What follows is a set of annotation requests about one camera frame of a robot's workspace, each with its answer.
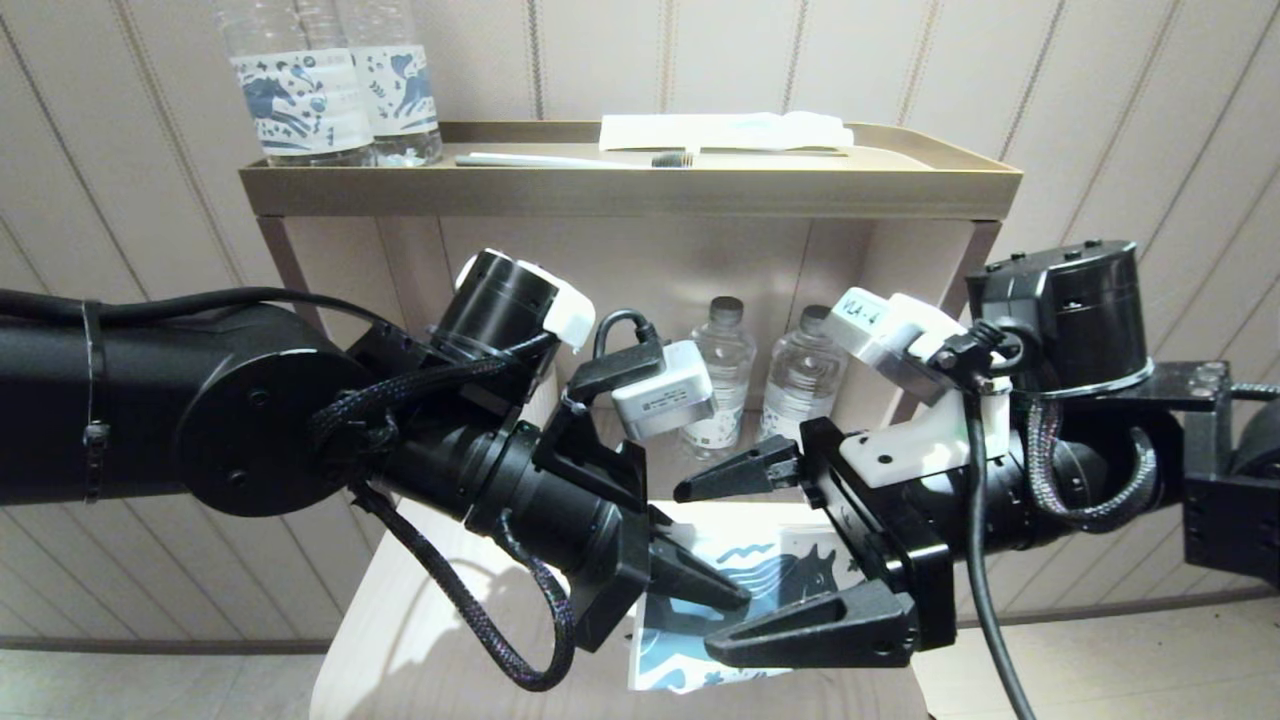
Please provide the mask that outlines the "horse print zipper pouch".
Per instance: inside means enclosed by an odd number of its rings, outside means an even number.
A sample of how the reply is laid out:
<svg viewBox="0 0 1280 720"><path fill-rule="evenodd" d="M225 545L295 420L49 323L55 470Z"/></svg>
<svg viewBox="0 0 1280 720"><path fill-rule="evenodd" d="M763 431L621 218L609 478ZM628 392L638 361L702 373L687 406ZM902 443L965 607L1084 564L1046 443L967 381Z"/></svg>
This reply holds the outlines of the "horse print zipper pouch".
<svg viewBox="0 0 1280 720"><path fill-rule="evenodd" d="M783 675L782 667L732 667L710 657L712 632L785 605L842 591L864 575L827 521L800 521L797 511L772 514L730 506L692 523L675 538L722 577L746 591L746 606L721 611L703 603L645 594L630 651L628 689L689 694L712 685Z"/></svg>

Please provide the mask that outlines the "small clear water bottle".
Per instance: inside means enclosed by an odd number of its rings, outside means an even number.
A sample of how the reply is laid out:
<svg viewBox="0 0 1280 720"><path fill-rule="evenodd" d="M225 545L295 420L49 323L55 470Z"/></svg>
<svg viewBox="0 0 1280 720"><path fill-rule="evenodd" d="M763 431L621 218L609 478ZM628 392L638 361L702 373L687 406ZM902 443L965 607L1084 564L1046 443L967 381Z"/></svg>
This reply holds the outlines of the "small clear water bottle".
<svg viewBox="0 0 1280 720"><path fill-rule="evenodd" d="M732 454L742 432L756 343L742 320L744 302L733 296L710 301L707 320L692 328L690 340L707 365L716 411L681 430L687 452L700 462L719 461Z"/></svg>
<svg viewBox="0 0 1280 720"><path fill-rule="evenodd" d="M828 416L850 355L824 331L826 305L804 307L797 327L774 342L756 441L782 436L800 441L800 425Z"/></svg>

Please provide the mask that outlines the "beige shelf unit brown tray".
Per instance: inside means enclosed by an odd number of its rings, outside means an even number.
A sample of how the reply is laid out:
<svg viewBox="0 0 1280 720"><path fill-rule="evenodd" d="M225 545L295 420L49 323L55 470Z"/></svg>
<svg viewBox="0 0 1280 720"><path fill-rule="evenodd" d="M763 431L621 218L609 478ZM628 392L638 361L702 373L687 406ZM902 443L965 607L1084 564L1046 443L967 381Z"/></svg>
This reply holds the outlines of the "beige shelf unit brown tray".
<svg viewBox="0 0 1280 720"><path fill-rule="evenodd" d="M925 170L759 170L595 167L274 167L242 170L264 225L285 217L763 217L827 219L956 217L996 223L1018 182L1010 169L931 138ZM671 350L652 332L614 355L585 363L570 405L539 430L518 406L559 346L588 342L594 323L576 316L567 284L536 266L485 251L434 336L416 341L383 319L340 351L266 304L253 306L244 360L202 406L221 398L234 418L223 437L184 423L175 455L191 489L223 512L292 512L339 487L385 480L475 532L504 512L515 528L588 536L645 521L645 455L632 439L608 450L590 406L626 382L655 379Z"/></svg>

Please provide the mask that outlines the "wrapped toothbrush white packet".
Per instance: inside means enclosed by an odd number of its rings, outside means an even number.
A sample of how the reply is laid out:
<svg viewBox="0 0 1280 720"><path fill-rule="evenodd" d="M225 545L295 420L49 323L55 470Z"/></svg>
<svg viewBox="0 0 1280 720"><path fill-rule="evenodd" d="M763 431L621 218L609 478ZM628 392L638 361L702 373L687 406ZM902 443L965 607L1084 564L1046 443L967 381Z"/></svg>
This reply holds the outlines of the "wrapped toothbrush white packet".
<svg viewBox="0 0 1280 720"><path fill-rule="evenodd" d="M855 132L837 117L812 111L742 114L611 114L598 136L602 151L732 150L786 152L849 149Z"/></svg>

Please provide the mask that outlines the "grey toothbrush black bristles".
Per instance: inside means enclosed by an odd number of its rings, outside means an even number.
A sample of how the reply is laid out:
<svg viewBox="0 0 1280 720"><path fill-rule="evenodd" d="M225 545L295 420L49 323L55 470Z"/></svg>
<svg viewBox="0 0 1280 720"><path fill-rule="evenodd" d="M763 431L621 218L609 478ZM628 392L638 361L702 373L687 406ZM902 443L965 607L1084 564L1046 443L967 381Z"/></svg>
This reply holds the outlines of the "grey toothbrush black bristles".
<svg viewBox="0 0 1280 720"><path fill-rule="evenodd" d="M663 152L650 158L648 167L653 169L687 169L692 168L694 152ZM454 158L457 167L492 167L492 168L558 168L558 169L607 169L627 170L640 169L643 165L626 161L608 161L586 158L564 158L549 155L507 154L507 152L468 152Z"/></svg>

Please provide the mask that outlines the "clear bottle blue horse label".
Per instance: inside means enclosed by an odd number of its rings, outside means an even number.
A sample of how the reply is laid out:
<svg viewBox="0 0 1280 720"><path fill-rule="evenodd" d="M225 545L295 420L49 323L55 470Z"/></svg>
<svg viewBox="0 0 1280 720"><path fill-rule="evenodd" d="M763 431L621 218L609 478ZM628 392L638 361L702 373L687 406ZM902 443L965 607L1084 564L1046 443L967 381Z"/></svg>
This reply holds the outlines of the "clear bottle blue horse label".
<svg viewBox="0 0 1280 720"><path fill-rule="evenodd" d="M443 137L412 0L335 0L379 167L430 167Z"/></svg>
<svg viewBox="0 0 1280 720"><path fill-rule="evenodd" d="M372 167L337 0L210 0L270 167Z"/></svg>

